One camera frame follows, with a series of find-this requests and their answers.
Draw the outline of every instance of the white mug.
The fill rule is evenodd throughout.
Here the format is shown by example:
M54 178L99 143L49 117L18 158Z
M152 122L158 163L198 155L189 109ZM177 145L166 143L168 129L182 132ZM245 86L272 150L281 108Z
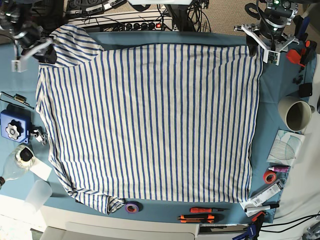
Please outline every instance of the white mug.
M299 132L309 124L315 108L300 98L285 96L278 103L278 111L288 129Z

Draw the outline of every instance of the pen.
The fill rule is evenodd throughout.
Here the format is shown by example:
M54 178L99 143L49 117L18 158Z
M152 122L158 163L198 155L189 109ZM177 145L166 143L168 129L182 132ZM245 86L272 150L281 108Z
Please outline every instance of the pen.
M276 209L280 205L279 204L270 204L266 206L256 206L256 207L248 207L244 210L245 213L252 213L252 212L259 212L259 211L265 211L269 209Z

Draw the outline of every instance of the screwdriver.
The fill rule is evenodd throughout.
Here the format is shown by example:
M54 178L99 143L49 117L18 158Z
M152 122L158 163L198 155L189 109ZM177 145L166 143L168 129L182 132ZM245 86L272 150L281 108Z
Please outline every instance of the screwdriver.
M198 214L198 213L214 213L214 212L222 212L224 210L229 210L227 208L216 208L216 207L201 207L194 206L190 208L190 213Z

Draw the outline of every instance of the striped shirt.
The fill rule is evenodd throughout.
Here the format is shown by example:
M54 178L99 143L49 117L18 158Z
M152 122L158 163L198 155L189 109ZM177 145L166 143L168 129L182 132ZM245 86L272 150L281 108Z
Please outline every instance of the striped shirt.
M261 51L149 44L104 51L82 28L51 34L56 64L40 64L36 110L66 192L102 213L125 198L248 199L249 148Z

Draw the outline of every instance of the blue tablecloth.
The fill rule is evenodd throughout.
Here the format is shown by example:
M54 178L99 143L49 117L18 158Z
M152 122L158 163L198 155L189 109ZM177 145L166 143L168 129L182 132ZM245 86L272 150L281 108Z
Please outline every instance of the blue tablecloth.
M204 44L213 46L238 46L245 45L246 38L242 36L228 36L214 33L192 33L192 32L162 32L162 31L137 31L137 32L101 32L90 34L96 41L101 43L104 49L127 48L128 46L137 46L153 43L184 43L184 44ZM300 48L292 44L291 48ZM11 60L14 59L14 50L12 45L0 46L1 65L0 71L2 78L0 90L8 94L16 93L27 97L31 106L35 106L35 91L38 80L38 63L34 59L28 62L28 70L23 73L11 72ZM307 66L306 82L311 82L316 68L316 58ZM273 144L278 129L286 130L278 114L278 101L286 95L297 94L298 86L292 83L294 77L298 75L300 66L293 65L286 57L285 53L281 55L280 65L265 64L262 76L260 78L260 100L257 114L256 130L252 143L251 165L252 165L252 195L254 192L263 189L266 185L263 181L263 174L267 170L269 163L266 162L269 151ZM0 102L1 111L7 107L7 104ZM42 126L40 116L32 111L32 123L36 126ZM34 139L31 141L34 153L42 161L48 162L49 146L42 146ZM4 165L7 155L17 146L14 141L0 137L0 169ZM18 199L25 199L31 189L37 176L28 172L25 176L7 182L0 190L1 195L6 195ZM86 214L105 216L104 214L91 209L83 204L76 203L73 198L67 195L58 181L57 176L52 171L49 177L49 183L53 190L52 197L46 202L46 206L59 209L75 211ZM280 195L277 194L268 200L268 203L277 202ZM137 200L143 205L141 212L129 214L124 208L117 210L108 217L131 219L140 221L178 223L177 216L187 214L190 207L216 207L229 209L220 214L219 224L245 224L251 222L239 204L226 202L219 203L186 203L186 202L168 202L153 200ZM265 218L266 222L272 222L275 209L269 210Z

